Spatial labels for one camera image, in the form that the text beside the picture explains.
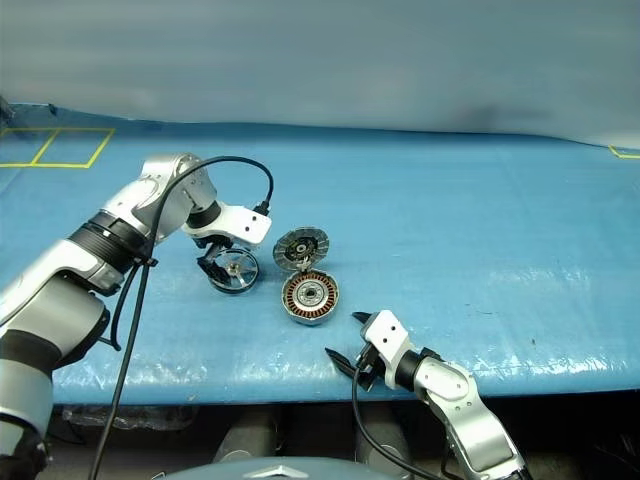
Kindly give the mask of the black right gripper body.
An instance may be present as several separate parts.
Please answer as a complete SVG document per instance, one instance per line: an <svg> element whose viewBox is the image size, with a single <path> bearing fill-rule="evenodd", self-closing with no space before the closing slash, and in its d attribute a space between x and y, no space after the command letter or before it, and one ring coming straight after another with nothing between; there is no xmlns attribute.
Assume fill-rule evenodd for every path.
<svg viewBox="0 0 640 480"><path fill-rule="evenodd" d="M354 379L363 390L370 391L384 376L385 364L378 349L371 342L366 342L356 360Z"/></svg>

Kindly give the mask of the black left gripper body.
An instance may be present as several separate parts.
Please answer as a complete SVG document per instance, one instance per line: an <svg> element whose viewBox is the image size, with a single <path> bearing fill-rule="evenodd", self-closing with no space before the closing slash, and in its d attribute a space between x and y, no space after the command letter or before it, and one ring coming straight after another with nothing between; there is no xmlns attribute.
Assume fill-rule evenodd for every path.
<svg viewBox="0 0 640 480"><path fill-rule="evenodd" d="M218 234L194 238L194 242L199 249L204 250L203 258L213 258L220 251L224 251L233 246L233 240L231 238Z"/></svg>

